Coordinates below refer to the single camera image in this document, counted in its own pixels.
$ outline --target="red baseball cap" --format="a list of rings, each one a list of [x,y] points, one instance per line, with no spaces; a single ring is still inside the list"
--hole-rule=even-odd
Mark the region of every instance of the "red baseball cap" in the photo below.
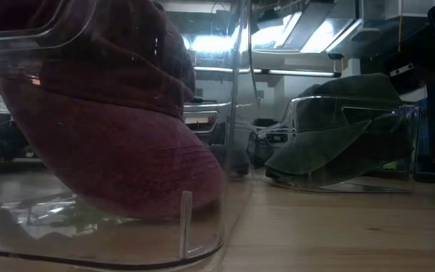
[[[193,192],[193,208],[219,199],[219,163],[183,122],[190,56],[160,5],[101,2],[80,36],[32,56],[0,74],[0,94],[75,193],[137,218],[179,215],[183,191]]]

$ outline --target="wooden floor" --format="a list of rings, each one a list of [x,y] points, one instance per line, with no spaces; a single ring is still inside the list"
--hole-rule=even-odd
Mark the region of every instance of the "wooden floor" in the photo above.
[[[44,187],[52,193],[61,187],[50,183]],[[0,190],[10,193],[21,188],[3,186]],[[45,191],[38,185],[28,190],[34,190],[31,195]],[[220,255],[224,259],[216,265]],[[303,193],[255,181],[227,251],[212,261],[215,270],[226,272],[435,271],[435,185],[416,184],[411,195],[342,194]],[[83,269],[0,257],[0,271],[31,270]]]

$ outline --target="desk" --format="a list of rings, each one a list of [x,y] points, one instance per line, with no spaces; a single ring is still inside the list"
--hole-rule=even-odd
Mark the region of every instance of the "desk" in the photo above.
[[[434,184],[412,195],[252,190],[222,271],[435,271]],[[0,258],[0,272],[30,270],[82,269]]]

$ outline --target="wooden table surface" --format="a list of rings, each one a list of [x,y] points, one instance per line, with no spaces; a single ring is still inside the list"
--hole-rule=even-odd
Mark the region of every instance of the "wooden table surface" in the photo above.
[[[435,185],[413,194],[303,193],[254,181],[222,265],[242,271],[435,271]],[[0,271],[81,271],[0,258]]]

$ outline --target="cap brim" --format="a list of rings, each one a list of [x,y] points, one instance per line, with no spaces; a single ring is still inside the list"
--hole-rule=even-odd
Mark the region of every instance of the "cap brim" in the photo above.
[[[10,79],[0,79],[0,93],[43,163],[99,209],[173,216],[183,191],[193,193],[193,208],[221,196],[218,161],[179,119]]]
[[[332,161],[346,150],[370,125],[371,120],[350,126],[296,134],[266,162],[278,172],[303,175]]]

